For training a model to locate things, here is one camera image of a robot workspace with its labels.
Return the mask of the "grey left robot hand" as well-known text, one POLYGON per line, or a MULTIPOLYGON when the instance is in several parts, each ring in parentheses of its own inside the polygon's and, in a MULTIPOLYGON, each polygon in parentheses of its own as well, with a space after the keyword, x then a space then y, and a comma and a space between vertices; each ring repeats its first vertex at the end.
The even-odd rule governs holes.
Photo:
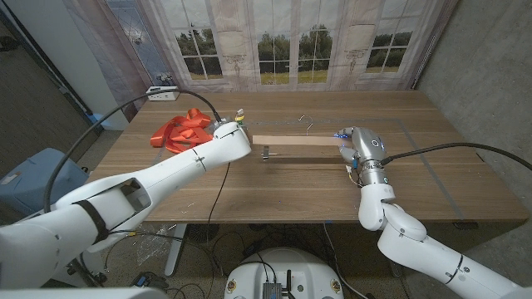
POLYGON ((244 123, 244 110, 238 109, 232 115, 226 113, 225 115, 220 116, 220 120, 215 120, 213 126, 215 129, 218 129, 221 125, 227 124, 229 122, 237 122, 242 125, 244 123))

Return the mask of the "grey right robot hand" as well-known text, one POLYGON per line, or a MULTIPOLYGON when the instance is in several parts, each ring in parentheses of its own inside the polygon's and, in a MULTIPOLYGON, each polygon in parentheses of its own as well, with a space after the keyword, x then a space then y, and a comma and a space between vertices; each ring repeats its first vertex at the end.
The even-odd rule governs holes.
POLYGON ((339 130, 335 136, 343 139, 339 152, 357 173, 358 184, 388 183, 386 170, 380 165, 387 152, 382 139, 374 131, 353 126, 339 130))

